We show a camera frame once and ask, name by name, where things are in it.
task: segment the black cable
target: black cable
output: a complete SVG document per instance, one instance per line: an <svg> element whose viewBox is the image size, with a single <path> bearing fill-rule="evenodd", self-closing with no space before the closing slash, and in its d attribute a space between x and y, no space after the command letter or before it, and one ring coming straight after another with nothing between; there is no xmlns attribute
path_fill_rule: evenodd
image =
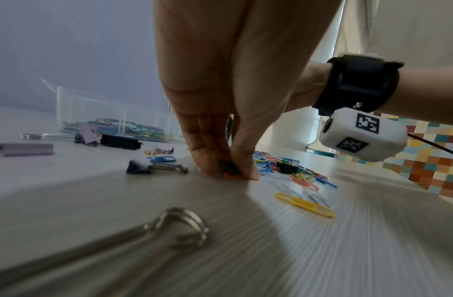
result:
<svg viewBox="0 0 453 297"><path fill-rule="evenodd" d="M444 150L444 151L446 151L446 152L449 152L450 154L453 155L453 151L452 151L452 150L449 150L448 148L443 147L443 146L441 146L440 144L436 144L436 143L433 143L432 141L425 140L425 139L423 139L423 138L421 138L421 137L419 137L419 136L416 136L416 135L414 135L414 134L411 134L411 133L408 133L408 136L409 136L409 137L412 137L412 138L414 138L414 139L420 140L420 141L422 141L422 142L425 142L425 143L427 143L427 144L430 144L430 145L432 145L432 146L434 146L434 147L436 147L436 148L439 148L439 149L441 149L441 150Z"/></svg>

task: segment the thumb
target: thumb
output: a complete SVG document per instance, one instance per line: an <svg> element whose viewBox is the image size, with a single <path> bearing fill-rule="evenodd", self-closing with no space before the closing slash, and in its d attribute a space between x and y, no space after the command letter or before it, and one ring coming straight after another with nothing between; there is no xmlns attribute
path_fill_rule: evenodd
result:
<svg viewBox="0 0 453 297"><path fill-rule="evenodd" d="M254 162L254 150L267 126L251 127L241 123L236 130L231 147L231 158L240 172L249 180L258 180L259 171Z"/></svg>

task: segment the clear plastic box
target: clear plastic box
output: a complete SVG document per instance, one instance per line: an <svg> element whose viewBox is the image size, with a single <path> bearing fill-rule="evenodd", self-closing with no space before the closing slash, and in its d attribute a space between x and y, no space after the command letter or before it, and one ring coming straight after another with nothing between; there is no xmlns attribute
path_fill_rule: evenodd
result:
<svg viewBox="0 0 453 297"><path fill-rule="evenodd" d="M57 94L57 125L76 133L88 123L97 134L135 137L146 141L184 143L174 114L148 111L105 96L54 85L41 78Z"/></svg>

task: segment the gray wood grain table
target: gray wood grain table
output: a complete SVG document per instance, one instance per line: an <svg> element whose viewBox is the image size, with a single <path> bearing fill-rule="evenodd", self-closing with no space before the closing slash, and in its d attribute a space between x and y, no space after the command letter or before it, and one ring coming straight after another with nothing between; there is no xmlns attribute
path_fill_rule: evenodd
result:
<svg viewBox="0 0 453 297"><path fill-rule="evenodd" d="M33 118L21 115L22 125L0 141L53 132L26 129ZM453 205L396 173L259 146L301 160L338 186L320 187L336 212L327 219L277 201L268 178L205 177L184 148L175 153L188 175L127 176L128 160L143 152L64 141L55 143L55 156L0 158L0 270L180 206L208 221L211 243L163 267L140 296L453 296ZM0 296L90 296L151 249L134 247Z"/></svg>

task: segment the black wrist strap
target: black wrist strap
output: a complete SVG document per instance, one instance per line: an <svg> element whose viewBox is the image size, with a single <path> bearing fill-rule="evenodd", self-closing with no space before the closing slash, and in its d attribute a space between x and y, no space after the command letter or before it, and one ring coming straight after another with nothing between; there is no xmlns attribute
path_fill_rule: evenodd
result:
<svg viewBox="0 0 453 297"><path fill-rule="evenodd" d="M332 58L328 83L314 108L331 116L336 109L349 107L365 113L382 106L398 86L398 69L404 64L378 58L345 55Z"/></svg>

